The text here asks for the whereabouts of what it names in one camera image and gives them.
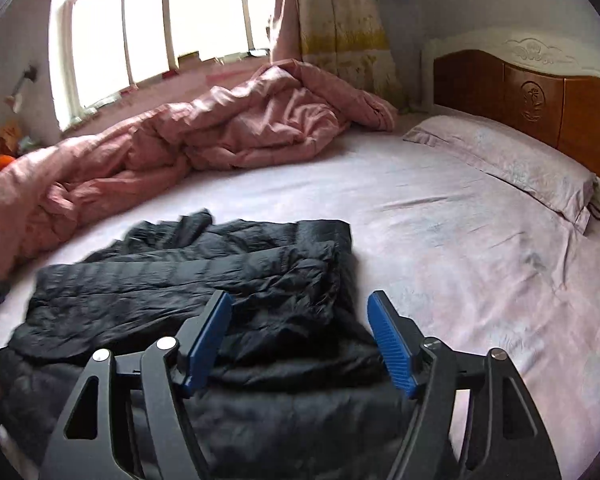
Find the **curtain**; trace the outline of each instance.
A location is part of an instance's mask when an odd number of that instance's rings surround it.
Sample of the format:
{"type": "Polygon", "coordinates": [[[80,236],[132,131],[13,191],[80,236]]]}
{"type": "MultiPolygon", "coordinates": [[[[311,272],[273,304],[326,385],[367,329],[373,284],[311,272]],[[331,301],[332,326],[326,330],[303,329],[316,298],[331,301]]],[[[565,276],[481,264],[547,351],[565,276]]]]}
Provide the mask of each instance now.
{"type": "Polygon", "coordinates": [[[376,0],[276,0],[270,39],[272,61],[299,59],[398,109],[407,103],[376,0]]]}

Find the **orange toy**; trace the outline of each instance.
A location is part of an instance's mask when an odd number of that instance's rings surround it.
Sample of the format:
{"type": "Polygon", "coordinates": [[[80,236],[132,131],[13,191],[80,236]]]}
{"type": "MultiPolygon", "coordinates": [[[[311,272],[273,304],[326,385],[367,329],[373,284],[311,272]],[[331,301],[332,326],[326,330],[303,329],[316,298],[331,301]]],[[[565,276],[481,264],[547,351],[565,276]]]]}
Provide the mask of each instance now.
{"type": "Polygon", "coordinates": [[[16,160],[11,155],[0,155],[0,171],[10,165],[14,160],[16,160]]]}

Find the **metal screw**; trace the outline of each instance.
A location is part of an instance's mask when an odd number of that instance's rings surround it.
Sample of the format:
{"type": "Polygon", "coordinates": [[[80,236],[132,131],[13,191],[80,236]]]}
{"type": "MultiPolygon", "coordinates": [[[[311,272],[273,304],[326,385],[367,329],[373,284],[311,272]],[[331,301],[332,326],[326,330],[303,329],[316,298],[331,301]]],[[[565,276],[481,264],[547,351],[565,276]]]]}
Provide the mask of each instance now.
{"type": "Polygon", "coordinates": [[[429,350],[436,350],[440,347],[440,339],[435,337],[426,337],[424,338],[423,346],[429,350]]]}
{"type": "Polygon", "coordinates": [[[491,349],[491,357],[498,361],[504,361],[507,359],[507,353],[502,348],[491,349]]]}
{"type": "Polygon", "coordinates": [[[109,354],[111,354],[111,352],[109,352],[109,350],[107,350],[106,348],[100,348],[98,350],[96,350],[93,353],[93,360],[94,361],[106,361],[107,359],[109,359],[109,354]]]}
{"type": "Polygon", "coordinates": [[[168,335],[166,337],[161,337],[160,339],[158,339],[156,346],[160,350],[168,350],[169,348],[173,348],[174,346],[176,346],[177,343],[178,342],[176,341],[176,338],[168,335]]]}

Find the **bed sheet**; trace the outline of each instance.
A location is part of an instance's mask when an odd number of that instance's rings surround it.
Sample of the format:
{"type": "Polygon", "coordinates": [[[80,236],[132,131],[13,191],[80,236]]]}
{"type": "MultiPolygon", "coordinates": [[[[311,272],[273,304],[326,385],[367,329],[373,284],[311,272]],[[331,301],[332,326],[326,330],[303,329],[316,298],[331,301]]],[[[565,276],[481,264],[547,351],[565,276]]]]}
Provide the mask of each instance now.
{"type": "MultiPolygon", "coordinates": [[[[357,311],[384,289],[425,335],[452,348],[512,357],[544,419],[564,480],[600,450],[600,222],[586,235],[535,199],[452,156],[394,134],[352,129],[312,162],[195,174],[170,192],[100,222],[23,269],[0,307],[0,347],[22,321],[34,272],[122,238],[136,222],[208,208],[235,218],[351,225],[357,311]]],[[[451,437],[459,449],[467,395],[451,437]]]]}

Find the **blanket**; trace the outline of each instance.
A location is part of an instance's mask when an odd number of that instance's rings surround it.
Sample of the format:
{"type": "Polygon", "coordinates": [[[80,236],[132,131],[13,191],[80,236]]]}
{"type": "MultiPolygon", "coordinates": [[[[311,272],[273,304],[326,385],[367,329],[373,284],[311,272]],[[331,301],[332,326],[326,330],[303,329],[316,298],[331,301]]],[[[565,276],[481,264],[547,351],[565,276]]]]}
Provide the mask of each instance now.
{"type": "MultiPolygon", "coordinates": [[[[413,404],[355,319],[349,225],[335,220],[214,225],[204,210],[40,270],[0,350],[1,422],[40,463],[95,349],[144,350],[215,289],[234,314],[208,388],[185,402],[212,477],[386,478],[413,404]]],[[[159,478],[141,399],[133,407],[142,477],[159,478]]]]}
{"type": "Polygon", "coordinates": [[[392,130],[395,115],[381,98],[288,60],[232,90],[214,87],[191,103],[37,150],[0,172],[0,280],[18,261],[157,196],[192,170],[307,160],[351,121],[392,130]]]}

